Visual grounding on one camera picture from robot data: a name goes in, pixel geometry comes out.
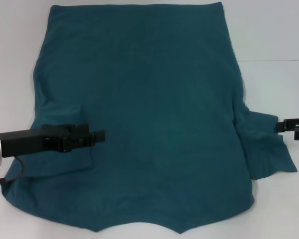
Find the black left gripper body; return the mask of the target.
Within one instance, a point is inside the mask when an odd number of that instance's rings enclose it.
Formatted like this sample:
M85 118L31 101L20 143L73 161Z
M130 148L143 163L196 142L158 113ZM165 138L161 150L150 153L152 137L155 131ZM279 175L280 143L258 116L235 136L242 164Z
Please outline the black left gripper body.
M20 156L44 151L65 152L64 141L70 136L71 124L0 133L2 157Z

